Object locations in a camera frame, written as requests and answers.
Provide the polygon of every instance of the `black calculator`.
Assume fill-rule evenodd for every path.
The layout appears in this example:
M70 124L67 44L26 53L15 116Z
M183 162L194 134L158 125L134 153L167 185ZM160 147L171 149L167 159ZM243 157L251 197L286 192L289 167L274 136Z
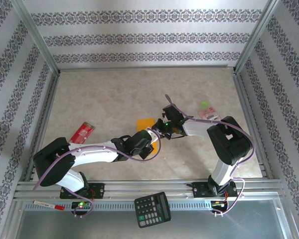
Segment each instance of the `black calculator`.
M171 219L165 192L137 198L134 204L140 228L165 223Z

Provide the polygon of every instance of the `red package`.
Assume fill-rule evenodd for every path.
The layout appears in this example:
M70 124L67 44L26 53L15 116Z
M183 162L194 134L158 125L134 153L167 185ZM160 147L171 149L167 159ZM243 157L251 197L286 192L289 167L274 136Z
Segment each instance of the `red package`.
M69 143L83 144L88 137L93 133L95 127L89 123L84 122L81 127L75 132L75 134L69 140Z

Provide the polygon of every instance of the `green ball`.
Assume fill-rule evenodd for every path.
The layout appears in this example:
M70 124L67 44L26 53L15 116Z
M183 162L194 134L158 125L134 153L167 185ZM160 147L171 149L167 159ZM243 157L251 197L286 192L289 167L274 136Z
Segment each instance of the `green ball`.
M202 101L202 103L200 103L200 107L204 110L206 108L208 108L208 102L207 101Z

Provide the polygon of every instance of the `yellow object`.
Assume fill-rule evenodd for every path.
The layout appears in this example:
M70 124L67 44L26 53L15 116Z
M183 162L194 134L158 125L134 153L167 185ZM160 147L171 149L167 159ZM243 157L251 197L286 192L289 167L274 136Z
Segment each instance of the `yellow object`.
M142 129L147 129L148 127L152 127L155 124L154 118L149 119L139 119L137 125L137 131L141 131ZM157 153L157 143L154 142L153 144L154 150L151 153Z

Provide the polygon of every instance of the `marble floor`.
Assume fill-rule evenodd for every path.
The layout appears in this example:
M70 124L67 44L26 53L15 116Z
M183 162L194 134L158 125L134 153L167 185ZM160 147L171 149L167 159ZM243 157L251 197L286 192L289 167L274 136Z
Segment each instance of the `marble floor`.
M198 117L200 102L209 101L221 117L233 116L247 129L229 68L152 68L115 71L63 72L60 75L44 137L46 146L57 137L71 138L83 122L95 126L85 143L98 143L136 133L137 120L161 117L168 105L164 95L188 115ZM207 178L218 161L206 137L162 140L159 156L150 162L131 160L93 163L73 168L88 180ZM236 172L261 177L256 157Z

